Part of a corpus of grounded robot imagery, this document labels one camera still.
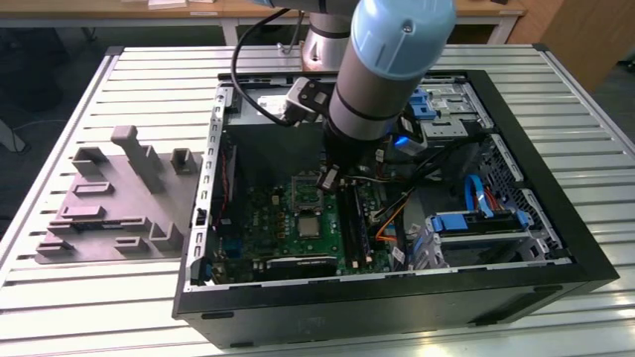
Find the floor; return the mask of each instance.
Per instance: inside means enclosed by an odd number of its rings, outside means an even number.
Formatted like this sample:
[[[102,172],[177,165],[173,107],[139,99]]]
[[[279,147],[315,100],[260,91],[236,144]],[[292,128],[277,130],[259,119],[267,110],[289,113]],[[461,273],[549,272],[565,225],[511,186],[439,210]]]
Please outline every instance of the floor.
[[[64,128],[64,120],[72,114],[105,49],[111,45],[136,47],[224,45],[223,33],[217,27],[100,28],[94,32],[97,36],[94,42],[86,42],[80,30],[74,28],[61,28],[57,33],[70,57],[68,63],[54,69],[56,81],[64,91],[61,103],[53,109],[33,114],[5,104],[0,92],[0,117],[9,126],[16,127],[41,120],[41,123],[17,131],[30,147],[24,155],[0,148],[0,167],[10,168],[9,175],[0,175],[0,236],[29,191]],[[291,27],[272,27],[267,32],[259,33],[248,44],[275,45],[277,41],[289,41],[291,37]],[[616,66],[593,98],[635,141],[635,73],[627,72],[625,67]]]

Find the table leg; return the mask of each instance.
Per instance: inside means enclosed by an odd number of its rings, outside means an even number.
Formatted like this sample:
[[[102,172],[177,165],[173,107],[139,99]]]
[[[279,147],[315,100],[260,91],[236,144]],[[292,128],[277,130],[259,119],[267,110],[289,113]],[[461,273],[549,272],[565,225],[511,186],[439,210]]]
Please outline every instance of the table leg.
[[[86,42],[93,42],[97,39],[89,28],[81,28],[81,33],[84,38],[86,39]]]
[[[489,36],[489,41],[487,41],[487,45],[504,45],[507,43],[516,20],[517,16],[501,16],[500,22],[493,28]]]
[[[24,150],[24,141],[17,134],[10,130],[9,126],[0,120],[0,144],[9,149],[10,152],[20,152]]]
[[[225,45],[236,46],[239,43],[239,19],[224,18],[220,19],[220,25],[223,26],[223,35],[225,37]]]

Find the red wire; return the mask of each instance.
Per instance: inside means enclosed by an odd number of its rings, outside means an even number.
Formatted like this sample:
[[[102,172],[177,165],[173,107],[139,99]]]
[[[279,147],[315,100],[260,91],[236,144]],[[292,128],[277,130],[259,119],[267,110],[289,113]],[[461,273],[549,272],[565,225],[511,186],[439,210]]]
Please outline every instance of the red wire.
[[[221,152],[221,160],[223,160],[223,206],[220,207],[219,218],[216,218],[215,226],[219,226],[220,217],[225,212],[225,206],[229,201],[229,183],[227,181],[227,160],[225,160],[225,152]]]
[[[493,196],[492,191],[489,190],[488,187],[485,188],[485,195],[489,199],[489,205],[492,206],[492,208],[495,210],[500,210],[501,209],[500,203],[497,203],[496,197]]]

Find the black cable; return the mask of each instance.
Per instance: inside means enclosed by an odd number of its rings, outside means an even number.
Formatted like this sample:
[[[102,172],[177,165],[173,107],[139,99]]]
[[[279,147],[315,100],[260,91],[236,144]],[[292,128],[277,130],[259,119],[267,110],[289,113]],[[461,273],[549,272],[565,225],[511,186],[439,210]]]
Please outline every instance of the black cable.
[[[231,57],[231,82],[233,83],[235,85],[235,88],[236,88],[236,92],[241,95],[243,99],[245,100],[245,102],[260,112],[260,114],[263,114],[273,123],[276,123],[277,125],[280,126],[293,126],[295,122],[292,121],[285,121],[285,120],[281,120],[279,117],[276,117],[273,114],[271,114],[259,104],[257,102],[249,97],[249,95],[245,93],[245,91],[243,90],[241,86],[240,86],[240,82],[239,82],[239,77],[236,76],[236,64],[237,64],[237,60],[239,60],[239,54],[240,54],[240,49],[243,47],[243,44],[245,42],[245,39],[247,37],[249,37],[249,35],[252,34],[252,32],[256,31],[256,29],[268,24],[272,20],[277,19],[280,16],[283,16],[287,12],[289,11],[289,9],[283,9],[280,11],[277,11],[272,16],[267,17],[265,19],[263,19],[261,21],[259,21],[247,31],[245,33],[240,36],[240,40],[237,41],[237,45],[236,45],[236,48],[235,48],[235,53]]]
[[[445,157],[448,157],[457,148],[467,144],[483,141],[485,137],[487,135],[484,133],[479,133],[468,138],[456,139],[441,150],[429,155],[425,160],[419,163],[416,169],[412,171],[412,175],[404,184],[404,190],[401,191],[399,199],[396,199],[396,201],[385,209],[379,210],[375,213],[375,217],[383,216],[385,212],[391,211],[395,207],[397,207],[397,205],[403,203],[405,199],[408,199],[412,191],[416,188],[419,180],[421,180],[427,175],[439,169],[440,163],[444,162]]]
[[[300,36],[300,29],[301,29],[303,20],[304,20],[304,12],[297,10],[297,23],[296,23],[296,29],[293,31],[293,36],[291,38],[291,45],[288,45],[288,48],[287,48],[287,47],[284,47],[284,45],[281,43],[279,44],[283,54],[291,54],[293,46],[296,45],[297,37]]]

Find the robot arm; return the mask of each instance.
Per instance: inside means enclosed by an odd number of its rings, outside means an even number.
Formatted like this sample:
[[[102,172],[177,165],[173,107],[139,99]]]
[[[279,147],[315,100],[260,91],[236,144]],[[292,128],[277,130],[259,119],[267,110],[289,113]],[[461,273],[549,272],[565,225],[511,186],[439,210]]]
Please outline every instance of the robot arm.
[[[259,0],[269,6],[345,15],[356,1]],[[452,0],[361,0],[351,20],[335,90],[324,113],[328,188],[388,134],[455,26]],[[316,86],[304,81],[301,85]]]

